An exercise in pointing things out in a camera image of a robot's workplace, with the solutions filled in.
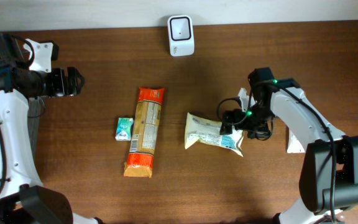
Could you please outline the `white cream tube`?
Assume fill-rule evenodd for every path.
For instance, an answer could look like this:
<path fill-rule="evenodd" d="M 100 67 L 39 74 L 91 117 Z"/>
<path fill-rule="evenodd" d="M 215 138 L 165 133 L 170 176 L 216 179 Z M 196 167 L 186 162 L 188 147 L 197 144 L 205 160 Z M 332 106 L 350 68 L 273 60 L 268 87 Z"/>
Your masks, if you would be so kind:
<path fill-rule="evenodd" d="M 287 153 L 305 153 L 304 147 L 290 129 L 288 130 Z"/>

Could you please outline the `yellow snack bag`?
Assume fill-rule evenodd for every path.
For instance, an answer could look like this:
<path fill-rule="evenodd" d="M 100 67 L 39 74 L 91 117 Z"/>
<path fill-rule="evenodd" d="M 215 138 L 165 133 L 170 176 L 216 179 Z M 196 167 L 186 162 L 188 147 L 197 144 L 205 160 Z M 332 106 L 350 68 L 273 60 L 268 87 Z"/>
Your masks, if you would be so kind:
<path fill-rule="evenodd" d="M 243 131 L 236 131 L 232 128 L 231 134 L 220 134 L 221 126 L 222 122 L 187 113 L 184 140 L 185 149 L 188 149 L 196 142 L 201 142 L 210 146 L 230 149 L 243 157 L 244 154 L 241 149 L 242 140 L 244 138 Z"/>

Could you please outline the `small teal tissue pack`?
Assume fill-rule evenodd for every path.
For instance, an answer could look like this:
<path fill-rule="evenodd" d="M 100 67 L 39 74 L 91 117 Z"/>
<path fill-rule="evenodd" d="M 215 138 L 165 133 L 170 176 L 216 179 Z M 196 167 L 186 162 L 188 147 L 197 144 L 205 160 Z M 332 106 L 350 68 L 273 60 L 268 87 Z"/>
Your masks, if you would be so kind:
<path fill-rule="evenodd" d="M 130 141 L 133 124 L 133 118 L 118 118 L 115 139 L 117 141 Z"/>

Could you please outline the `orange biscuit packet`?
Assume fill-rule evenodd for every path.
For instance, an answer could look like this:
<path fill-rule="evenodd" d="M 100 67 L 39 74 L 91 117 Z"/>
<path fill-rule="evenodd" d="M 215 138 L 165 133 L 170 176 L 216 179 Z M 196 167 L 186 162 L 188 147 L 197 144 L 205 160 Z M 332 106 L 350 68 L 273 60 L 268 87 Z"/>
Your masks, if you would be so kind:
<path fill-rule="evenodd" d="M 151 177 L 165 90 L 139 88 L 125 177 Z"/>

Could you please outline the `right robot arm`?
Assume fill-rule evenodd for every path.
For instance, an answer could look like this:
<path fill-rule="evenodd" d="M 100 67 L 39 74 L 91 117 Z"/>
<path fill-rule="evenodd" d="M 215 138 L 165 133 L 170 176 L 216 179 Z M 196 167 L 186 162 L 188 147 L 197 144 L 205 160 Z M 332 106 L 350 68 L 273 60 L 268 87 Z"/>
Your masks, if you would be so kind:
<path fill-rule="evenodd" d="M 277 80 L 268 67 L 248 76 L 250 90 L 233 100 L 238 109 L 218 113 L 220 133 L 246 131 L 249 139 L 268 140 L 274 119 L 289 130 L 305 152 L 299 180 L 299 199 L 277 213 L 272 223 L 339 223 L 337 215 L 358 205 L 358 136 L 348 136 L 332 125 L 307 99 L 292 78 Z"/>

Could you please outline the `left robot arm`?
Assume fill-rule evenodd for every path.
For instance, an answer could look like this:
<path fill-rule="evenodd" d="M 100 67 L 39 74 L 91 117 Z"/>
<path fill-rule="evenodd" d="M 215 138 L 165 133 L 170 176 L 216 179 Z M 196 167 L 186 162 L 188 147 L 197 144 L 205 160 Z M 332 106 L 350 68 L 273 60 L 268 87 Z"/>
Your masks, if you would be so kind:
<path fill-rule="evenodd" d="M 85 83 L 75 67 L 52 67 L 58 51 L 51 40 L 0 34 L 0 223 L 99 223 L 45 188 L 35 167 L 29 101 L 75 96 Z"/>

